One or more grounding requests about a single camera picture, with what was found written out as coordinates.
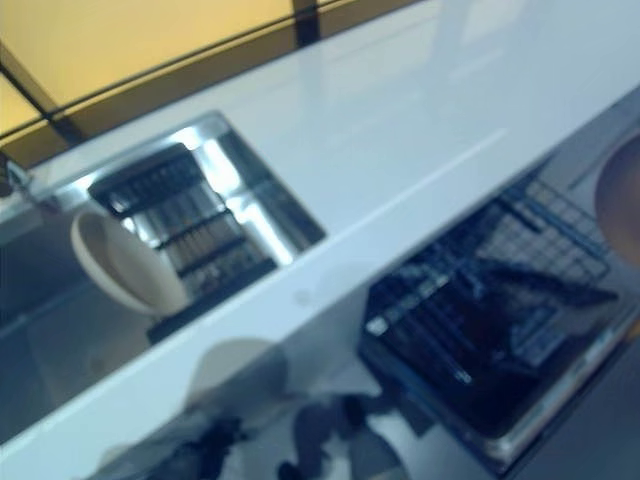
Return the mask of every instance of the dark object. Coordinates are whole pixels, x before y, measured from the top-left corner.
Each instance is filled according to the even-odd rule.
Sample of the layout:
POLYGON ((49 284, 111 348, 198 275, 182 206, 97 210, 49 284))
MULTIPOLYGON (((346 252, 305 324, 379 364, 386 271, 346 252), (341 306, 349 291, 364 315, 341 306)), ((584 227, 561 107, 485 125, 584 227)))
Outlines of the dark object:
POLYGON ((149 480, 215 480, 231 446, 243 438, 237 418, 216 422, 197 441, 181 445, 154 468, 149 480))
POLYGON ((284 462, 278 467, 278 480, 304 480, 304 477, 298 467, 289 462, 284 462))
POLYGON ((606 252, 593 218, 525 177, 371 287, 360 354, 505 474, 617 338, 606 252))
POLYGON ((616 292, 564 280, 555 275, 536 272, 526 266, 504 262, 483 264, 491 277, 500 282, 514 283, 531 290, 553 295, 566 305, 577 308, 613 302, 620 297, 616 292))
POLYGON ((360 400, 347 396, 343 406, 345 417, 353 428, 349 443, 352 480, 408 480, 395 450, 367 425, 360 400))

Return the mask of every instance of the metal grate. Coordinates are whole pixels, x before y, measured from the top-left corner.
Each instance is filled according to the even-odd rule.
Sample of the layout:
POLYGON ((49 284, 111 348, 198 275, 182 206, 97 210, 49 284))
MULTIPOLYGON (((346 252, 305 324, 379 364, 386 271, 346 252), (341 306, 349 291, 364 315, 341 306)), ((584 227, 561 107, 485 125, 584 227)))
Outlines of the metal grate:
POLYGON ((194 299, 274 268, 189 151, 171 147, 143 167, 93 186, 92 194, 173 266, 194 299))
POLYGON ((535 377, 568 338, 558 311, 617 298, 595 287, 606 253, 591 217, 528 177, 374 285, 365 330, 438 383, 535 377))

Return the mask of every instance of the glossy countertop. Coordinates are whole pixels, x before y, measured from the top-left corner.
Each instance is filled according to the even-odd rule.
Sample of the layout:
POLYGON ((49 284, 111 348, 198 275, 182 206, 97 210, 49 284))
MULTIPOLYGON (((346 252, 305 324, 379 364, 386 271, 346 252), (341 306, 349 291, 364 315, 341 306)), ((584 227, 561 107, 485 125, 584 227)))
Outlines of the glossy countertop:
POLYGON ((183 408, 213 345, 280 342, 532 165, 640 83, 638 14, 632 0, 418 3, 36 167, 43 188, 64 183, 217 109, 327 238, 3 445, 0 478, 90 475, 183 408))

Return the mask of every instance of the yellow panel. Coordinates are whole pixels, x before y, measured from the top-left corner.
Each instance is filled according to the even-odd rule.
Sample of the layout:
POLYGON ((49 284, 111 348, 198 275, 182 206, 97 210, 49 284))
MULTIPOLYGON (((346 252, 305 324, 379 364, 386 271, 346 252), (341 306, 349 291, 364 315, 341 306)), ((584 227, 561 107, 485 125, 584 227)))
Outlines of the yellow panel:
POLYGON ((291 13, 291 0, 0 0, 0 38, 61 105, 291 13))
POLYGON ((33 120, 37 116, 38 111, 20 95, 3 75, 0 75, 0 133, 33 120))

